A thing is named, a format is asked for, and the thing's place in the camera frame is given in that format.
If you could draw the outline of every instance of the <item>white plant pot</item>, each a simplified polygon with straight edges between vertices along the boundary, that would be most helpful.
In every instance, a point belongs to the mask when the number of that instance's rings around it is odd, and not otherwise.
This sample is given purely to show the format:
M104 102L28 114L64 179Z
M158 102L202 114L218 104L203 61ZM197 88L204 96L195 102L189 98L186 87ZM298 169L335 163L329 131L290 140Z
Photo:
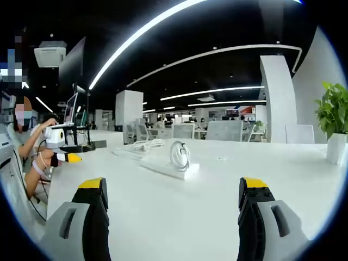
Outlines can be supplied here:
M334 133L327 141L326 159L339 165L346 155L347 134Z

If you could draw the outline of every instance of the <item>green leaves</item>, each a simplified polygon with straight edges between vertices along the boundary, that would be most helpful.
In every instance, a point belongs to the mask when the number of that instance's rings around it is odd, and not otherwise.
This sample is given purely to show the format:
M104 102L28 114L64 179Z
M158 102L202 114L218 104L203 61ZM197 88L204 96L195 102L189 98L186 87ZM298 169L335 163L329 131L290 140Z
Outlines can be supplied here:
M326 92L315 111L319 127L329 139L333 133L348 133L348 91L340 84L322 83Z

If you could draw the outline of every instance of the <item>ceiling light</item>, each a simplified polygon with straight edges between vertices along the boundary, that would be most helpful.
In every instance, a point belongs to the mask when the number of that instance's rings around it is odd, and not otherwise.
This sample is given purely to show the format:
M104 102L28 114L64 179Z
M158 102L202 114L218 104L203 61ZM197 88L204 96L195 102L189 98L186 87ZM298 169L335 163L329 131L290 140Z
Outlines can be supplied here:
M144 110L142 113L151 113L153 111L156 111L156 110Z
M38 97L35 97L35 98L36 98L43 106L45 106L47 110L49 110L50 112L53 112L53 110L51 110L47 105L45 105L45 103L44 103L42 100L40 100L40 98L38 98Z
M22 89L23 89L24 87L27 88L27 89L29 89L29 85L28 85L26 82L22 82Z
M167 11L163 12L162 14L158 15L157 17L155 17L154 19L149 21L149 23L147 23L146 25L141 27L130 38L128 38L128 40L125 41L120 46L120 48L118 48L116 50L116 52L109 58L109 60L104 64L104 66L100 69L99 73L96 75L96 77L92 81L91 85L89 86L89 89L90 90L93 89L93 87L96 85L96 83L102 77L102 75L105 73L105 71L109 68L109 66L113 63L113 61L116 60L116 58L118 56L120 56L120 54L123 53L123 51L125 49L127 49L128 46L130 46L136 39L141 37L144 33L146 33L148 30L150 30L156 24L158 24L161 21L165 20L166 18L172 16L173 14L175 14L175 13L181 11L181 10L184 10L185 8L190 7L190 6L194 5L194 4L201 3L203 1L206 1L206 0L186 0L185 2L177 4L174 7L172 7L170 9L168 9Z
M227 104L227 103L258 103L258 102L266 102L266 100L264 100L264 101L207 102L207 103L189 104L188 107L192 107L192 106L203 106L203 105Z
M247 87L232 87L232 88L223 88L223 89L215 89L215 90L208 90L208 91L197 91L197 92L191 92L189 94L180 94L180 95L174 95L166 98L162 98L161 101L175 99L179 97L185 97L185 96L191 96L191 95L197 95L197 94L208 94L210 92L218 92L218 91L233 91L233 90L247 90L247 89L262 89L265 88L265 86L247 86Z

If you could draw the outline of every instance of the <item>black ceiling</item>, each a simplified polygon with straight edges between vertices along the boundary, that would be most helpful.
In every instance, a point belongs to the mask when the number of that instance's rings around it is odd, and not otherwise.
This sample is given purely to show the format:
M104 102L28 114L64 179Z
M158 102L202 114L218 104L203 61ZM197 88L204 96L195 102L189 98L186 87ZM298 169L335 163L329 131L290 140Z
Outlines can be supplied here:
M86 36L84 77L78 83L88 88L100 68L137 29L182 0L58 1L53 9L30 2L17 25L23 36L22 61L28 69L30 97L38 96L54 111L59 95L58 69L38 68L34 48L42 41L63 40L67 52ZM218 49L254 44L301 47L301 64L312 42L316 25L302 4L292 0L207 0L184 9L156 25L126 49L108 68L91 91L90 108L114 110L116 94L134 79L193 55ZM253 49L222 52L188 61L155 73L128 89L144 92L145 109L176 106L187 109L199 96L160 102L160 98L187 92L261 84L260 54L284 55L292 69L297 51ZM256 100L258 91L217 92L216 101ZM34 109L46 111L33 102Z

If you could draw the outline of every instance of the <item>white cable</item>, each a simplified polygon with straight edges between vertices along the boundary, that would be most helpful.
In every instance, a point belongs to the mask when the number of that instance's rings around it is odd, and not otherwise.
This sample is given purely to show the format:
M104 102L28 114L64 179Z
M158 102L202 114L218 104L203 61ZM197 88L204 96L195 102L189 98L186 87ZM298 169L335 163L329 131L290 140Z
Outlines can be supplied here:
M170 147L169 156L177 171L184 172L190 167L191 154L185 143L175 141Z
M135 143L132 144L132 147L134 150L139 150L139 151L144 151L147 152L148 150L156 147L162 147L164 146L164 140L162 139L154 139L154 140L140 140L136 141Z

